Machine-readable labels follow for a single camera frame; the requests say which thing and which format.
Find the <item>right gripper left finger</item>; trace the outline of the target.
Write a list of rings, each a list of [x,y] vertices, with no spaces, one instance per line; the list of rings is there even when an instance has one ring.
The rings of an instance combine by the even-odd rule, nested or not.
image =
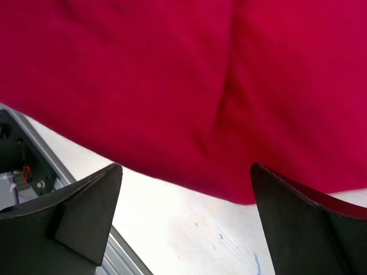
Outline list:
[[[118,164],[1,210],[1,274],[95,274],[123,171]]]

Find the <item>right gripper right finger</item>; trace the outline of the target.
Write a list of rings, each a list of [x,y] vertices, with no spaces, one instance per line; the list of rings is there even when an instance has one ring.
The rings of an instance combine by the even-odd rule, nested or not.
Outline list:
[[[366,208],[251,167],[276,274],[366,274]]]

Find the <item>crimson red t shirt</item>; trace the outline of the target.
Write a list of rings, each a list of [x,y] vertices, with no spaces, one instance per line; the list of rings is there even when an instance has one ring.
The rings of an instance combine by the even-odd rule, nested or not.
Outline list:
[[[239,204],[366,187],[365,1],[2,1],[1,103]]]

